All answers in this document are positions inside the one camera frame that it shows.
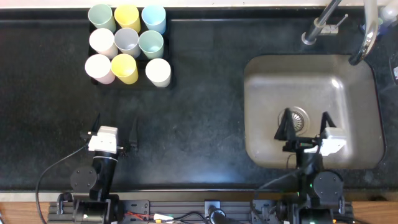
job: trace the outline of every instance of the black countertop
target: black countertop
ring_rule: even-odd
[[[169,9],[176,78],[170,91],[92,85],[84,71],[87,10],[1,11],[0,190],[33,190],[46,167],[83,145],[79,132],[98,113],[101,124],[117,126],[122,137],[139,117],[140,149],[119,160],[113,191],[255,189],[286,174],[259,167],[246,154],[243,70],[264,54],[355,52],[363,10],[340,9],[331,19],[347,11],[337,36],[307,46],[300,36],[319,9]],[[366,59],[375,73],[386,155],[372,170],[338,170],[346,189],[398,187],[398,86],[389,66],[397,36],[394,28]],[[41,189],[70,190],[70,174],[92,156],[80,152],[54,167]]]

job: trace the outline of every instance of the stainless steel sink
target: stainless steel sink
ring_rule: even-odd
[[[288,152],[274,140],[285,108],[293,112],[296,133],[320,132],[329,112],[344,129],[347,144],[323,158],[330,169],[371,169],[384,155],[373,71],[365,62],[352,66],[348,55],[265,55],[244,70],[246,150],[258,165],[285,168]],[[289,162],[294,167],[295,158]]]

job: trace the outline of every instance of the cup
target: cup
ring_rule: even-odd
[[[157,87],[167,87],[170,84],[172,69],[169,63],[162,58],[151,60],[145,68],[145,73]]]
[[[132,28],[119,29],[114,35],[114,44],[118,49],[134,58],[137,58],[141,54],[138,40],[138,34]]]
[[[105,28],[112,32],[116,31],[112,9],[108,5],[98,4],[93,6],[88,11],[88,19],[98,29]]]
[[[122,28],[132,28],[137,33],[141,30],[139,13],[135,5],[121,5],[114,11],[114,18]]]
[[[111,61],[105,55],[89,57],[85,64],[86,73],[102,84],[110,84],[115,76],[111,71]]]
[[[131,55],[119,54],[111,62],[112,72],[125,84],[133,84],[138,80],[136,61]]]
[[[162,6],[147,6],[142,10],[141,16],[149,30],[164,34],[166,31],[166,10]]]
[[[90,46],[99,54],[107,56],[109,59],[118,54],[118,48],[114,44],[113,33],[105,28],[94,30],[89,39]]]
[[[162,35],[153,30],[142,33],[138,41],[139,48],[149,59],[163,57],[163,43]]]

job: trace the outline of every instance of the faucet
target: faucet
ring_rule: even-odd
[[[332,0],[322,12],[321,16],[313,21],[313,24],[308,32],[305,32],[302,35],[302,41],[304,44],[312,45],[315,43],[315,41],[317,41],[318,35],[320,35],[321,32],[323,32],[323,29],[326,27],[326,21],[329,19],[331,13],[337,8],[340,2],[341,0]],[[379,29],[377,1],[364,0],[363,3],[365,8],[366,30],[362,45],[360,46],[359,50],[348,60],[351,65],[357,65],[368,55],[368,53],[370,53],[376,40],[377,30]]]

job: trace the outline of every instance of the wooden table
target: wooden table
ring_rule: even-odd
[[[40,203],[47,217],[49,203]],[[398,223],[398,202],[353,202],[356,218],[372,224]],[[3,202],[0,211],[4,224],[41,224],[34,202]]]

